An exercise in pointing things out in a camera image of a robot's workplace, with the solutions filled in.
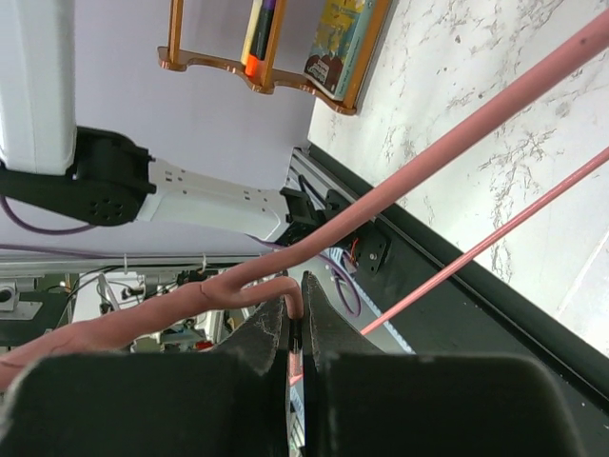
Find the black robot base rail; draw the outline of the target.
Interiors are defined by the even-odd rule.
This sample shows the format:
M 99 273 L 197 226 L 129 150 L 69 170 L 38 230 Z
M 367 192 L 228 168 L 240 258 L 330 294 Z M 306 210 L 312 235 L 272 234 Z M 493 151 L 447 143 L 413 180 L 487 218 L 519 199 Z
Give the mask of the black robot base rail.
M 397 205 L 374 226 L 386 239 L 382 260 L 355 277 L 366 309 L 377 317 L 460 252 Z M 391 351 L 533 357 L 558 382 L 582 434 L 590 441 L 608 438 L 607 358 L 481 266 L 465 267 L 369 337 Z

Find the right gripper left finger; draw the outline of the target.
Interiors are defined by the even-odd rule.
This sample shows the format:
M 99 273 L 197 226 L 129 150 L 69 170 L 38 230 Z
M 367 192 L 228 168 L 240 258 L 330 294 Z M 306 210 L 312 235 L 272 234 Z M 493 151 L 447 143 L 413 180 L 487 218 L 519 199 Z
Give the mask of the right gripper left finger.
M 10 387 L 5 456 L 285 456 L 284 303 L 204 352 L 46 358 Z

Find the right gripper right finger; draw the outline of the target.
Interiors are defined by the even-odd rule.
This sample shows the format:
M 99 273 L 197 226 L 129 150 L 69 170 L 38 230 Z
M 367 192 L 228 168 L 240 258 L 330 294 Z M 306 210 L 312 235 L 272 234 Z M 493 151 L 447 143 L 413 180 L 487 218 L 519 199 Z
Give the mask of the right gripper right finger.
M 600 456 L 604 414 L 531 357 L 386 353 L 302 279 L 309 456 Z

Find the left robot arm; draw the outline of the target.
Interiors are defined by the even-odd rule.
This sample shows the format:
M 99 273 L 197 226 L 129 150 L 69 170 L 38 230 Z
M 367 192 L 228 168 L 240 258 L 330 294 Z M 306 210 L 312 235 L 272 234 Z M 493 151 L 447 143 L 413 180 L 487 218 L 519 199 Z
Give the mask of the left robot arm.
M 248 187 L 153 157 L 75 120 L 74 5 L 1 5 L 1 196 L 81 222 L 226 229 L 281 246 L 325 222 L 296 189 Z

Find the pink hanger of camouflage trousers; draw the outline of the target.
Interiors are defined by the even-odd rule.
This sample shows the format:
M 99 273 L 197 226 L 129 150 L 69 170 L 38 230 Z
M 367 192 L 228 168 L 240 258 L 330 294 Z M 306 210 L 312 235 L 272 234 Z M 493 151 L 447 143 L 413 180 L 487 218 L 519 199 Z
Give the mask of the pink hanger of camouflage trousers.
M 58 328 L 1 357 L 1 388 L 47 356 L 107 351 L 211 309 L 235 309 L 285 298 L 288 315 L 304 314 L 298 284 L 281 272 L 343 239 L 466 152 L 608 46 L 608 14 L 588 25 L 465 118 L 430 147 L 304 240 L 126 309 Z

